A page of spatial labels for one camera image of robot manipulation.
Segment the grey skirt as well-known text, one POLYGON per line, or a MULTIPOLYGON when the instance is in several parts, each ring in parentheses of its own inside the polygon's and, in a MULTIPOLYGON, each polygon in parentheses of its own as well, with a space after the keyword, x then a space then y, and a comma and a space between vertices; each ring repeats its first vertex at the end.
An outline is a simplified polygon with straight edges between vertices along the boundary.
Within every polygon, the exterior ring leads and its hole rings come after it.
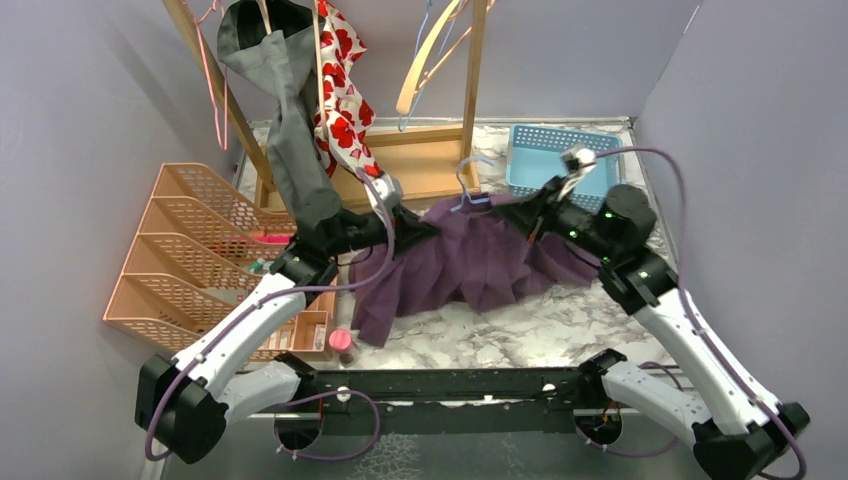
POLYGON ((274 184, 289 214, 315 226, 342 208, 314 143, 318 88, 312 10, 292 1, 256 1, 226 10, 217 54, 277 101, 266 146, 274 184))

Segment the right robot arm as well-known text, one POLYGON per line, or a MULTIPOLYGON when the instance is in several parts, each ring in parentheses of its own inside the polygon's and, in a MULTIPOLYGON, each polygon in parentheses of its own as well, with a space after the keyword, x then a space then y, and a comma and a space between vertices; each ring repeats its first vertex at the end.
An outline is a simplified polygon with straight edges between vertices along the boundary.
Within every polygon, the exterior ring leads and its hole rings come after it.
POLYGON ((697 393, 607 351, 581 366, 576 384, 585 404, 612 400, 639 411, 690 447, 712 479, 752 479, 795 446, 808 413, 754 379, 680 288, 677 272, 648 246, 656 215, 642 190, 616 185, 590 212, 548 182, 533 195, 493 201, 492 211, 530 242, 552 234, 596 258, 603 290, 663 345, 697 393))

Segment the purple cloth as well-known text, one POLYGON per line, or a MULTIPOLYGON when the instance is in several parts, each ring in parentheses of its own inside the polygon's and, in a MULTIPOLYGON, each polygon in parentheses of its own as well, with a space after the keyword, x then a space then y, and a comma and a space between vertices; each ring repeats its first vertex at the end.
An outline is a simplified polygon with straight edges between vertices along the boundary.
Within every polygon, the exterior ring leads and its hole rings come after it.
POLYGON ((382 347, 399 317, 465 303, 476 313, 539 296, 555 285, 588 288, 597 268, 547 235, 531 244, 492 208, 508 194, 484 194, 479 204, 449 198, 421 218, 438 234, 386 258, 378 245, 358 255, 348 281, 357 287, 351 327, 361 341, 382 347))

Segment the red poppy print cloth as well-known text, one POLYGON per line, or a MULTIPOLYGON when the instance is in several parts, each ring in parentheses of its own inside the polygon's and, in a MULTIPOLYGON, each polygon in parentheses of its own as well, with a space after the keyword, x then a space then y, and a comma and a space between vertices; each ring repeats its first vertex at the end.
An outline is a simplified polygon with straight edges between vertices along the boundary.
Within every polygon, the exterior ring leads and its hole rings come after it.
POLYGON ((359 169, 379 177, 382 169, 366 144, 375 114, 353 84, 351 70, 367 47, 343 14, 331 3, 319 1, 323 86, 328 126, 315 114, 314 144, 327 175, 339 168, 355 175, 359 169))

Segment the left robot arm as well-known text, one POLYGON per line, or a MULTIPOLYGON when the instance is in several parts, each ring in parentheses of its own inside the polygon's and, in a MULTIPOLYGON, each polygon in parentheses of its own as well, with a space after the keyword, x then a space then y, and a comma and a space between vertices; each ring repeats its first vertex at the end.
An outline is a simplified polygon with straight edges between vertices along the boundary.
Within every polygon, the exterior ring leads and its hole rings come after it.
POLYGON ((401 204, 376 198, 372 212, 354 213, 336 200, 314 201, 317 217, 297 220, 297 232, 255 287, 211 331, 171 357, 155 354, 141 367, 134 420, 146 435, 144 454, 174 454, 186 463, 205 457, 226 427, 274 404, 290 410, 313 401, 314 384, 273 360, 246 375, 239 370, 273 331, 318 296, 337 290, 336 257, 384 245, 377 271, 357 286, 383 278, 394 257, 438 235, 401 204))

